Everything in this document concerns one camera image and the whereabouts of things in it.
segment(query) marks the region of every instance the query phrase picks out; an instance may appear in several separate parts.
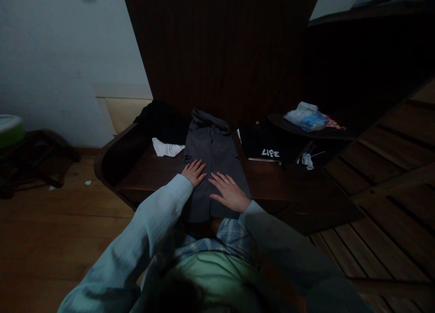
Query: dark hair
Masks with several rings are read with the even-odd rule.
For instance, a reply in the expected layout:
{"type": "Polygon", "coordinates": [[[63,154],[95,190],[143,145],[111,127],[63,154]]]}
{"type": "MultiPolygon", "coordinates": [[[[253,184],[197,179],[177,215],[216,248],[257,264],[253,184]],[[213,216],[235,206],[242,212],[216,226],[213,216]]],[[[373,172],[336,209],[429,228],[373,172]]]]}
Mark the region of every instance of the dark hair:
{"type": "Polygon", "coordinates": [[[200,312],[203,309],[203,290],[188,279],[174,278],[153,301],[152,312],[200,312]]]}
{"type": "MultiPolygon", "coordinates": [[[[272,312],[266,296],[252,283],[245,282],[243,287],[249,289],[257,297],[261,312],[272,312]]],[[[192,312],[199,313],[210,305],[204,304],[204,291],[188,279],[174,278],[168,282],[152,301],[153,313],[192,312]]]]}

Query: green bucket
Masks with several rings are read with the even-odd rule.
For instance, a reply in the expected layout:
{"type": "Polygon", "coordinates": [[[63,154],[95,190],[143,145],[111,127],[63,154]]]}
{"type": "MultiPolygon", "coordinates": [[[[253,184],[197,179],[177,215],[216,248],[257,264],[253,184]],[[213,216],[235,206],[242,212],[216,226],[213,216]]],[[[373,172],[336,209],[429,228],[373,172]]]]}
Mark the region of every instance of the green bucket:
{"type": "Polygon", "coordinates": [[[21,117],[0,115],[0,149],[17,144],[25,136],[21,117]]]}

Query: wooden table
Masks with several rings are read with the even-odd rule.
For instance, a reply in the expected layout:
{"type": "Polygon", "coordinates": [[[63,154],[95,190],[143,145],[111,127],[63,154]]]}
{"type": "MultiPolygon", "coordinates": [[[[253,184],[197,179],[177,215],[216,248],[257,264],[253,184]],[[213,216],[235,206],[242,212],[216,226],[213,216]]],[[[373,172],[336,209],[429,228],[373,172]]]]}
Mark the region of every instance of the wooden table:
{"type": "MultiPolygon", "coordinates": [[[[252,198],[299,232],[309,235],[364,217],[321,170],[250,161],[236,137],[234,141],[252,198]]],[[[180,172],[182,158],[183,153],[174,158],[157,157],[150,136],[133,124],[103,148],[95,171],[104,184],[135,209],[180,172]]]]}

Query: light blue sleeve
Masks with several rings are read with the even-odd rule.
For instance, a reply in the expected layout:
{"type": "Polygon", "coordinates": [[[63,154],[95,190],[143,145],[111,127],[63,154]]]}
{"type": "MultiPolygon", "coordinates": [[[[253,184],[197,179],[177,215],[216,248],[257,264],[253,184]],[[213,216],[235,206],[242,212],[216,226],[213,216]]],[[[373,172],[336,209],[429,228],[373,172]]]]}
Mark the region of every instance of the light blue sleeve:
{"type": "Polygon", "coordinates": [[[247,227],[260,252],[305,296],[308,312],[372,312],[330,258],[255,201],[240,215],[239,223],[247,227]]]}
{"type": "Polygon", "coordinates": [[[136,281],[181,215],[193,185],[178,174],[143,201],[58,312],[128,312],[140,295],[136,281]]]}

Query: white cloth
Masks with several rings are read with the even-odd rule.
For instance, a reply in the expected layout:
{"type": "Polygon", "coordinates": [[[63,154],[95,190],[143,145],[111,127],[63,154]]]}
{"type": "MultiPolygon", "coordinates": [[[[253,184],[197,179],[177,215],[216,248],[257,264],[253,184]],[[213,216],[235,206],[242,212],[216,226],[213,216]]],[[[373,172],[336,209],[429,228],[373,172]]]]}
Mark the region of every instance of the white cloth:
{"type": "Polygon", "coordinates": [[[309,153],[305,152],[302,155],[301,163],[304,164],[305,166],[307,166],[308,170],[314,169],[313,161],[311,160],[311,155],[309,153]]]}
{"type": "Polygon", "coordinates": [[[186,147],[185,145],[163,143],[157,138],[152,138],[152,140],[157,157],[163,157],[164,155],[175,157],[186,147]]]}

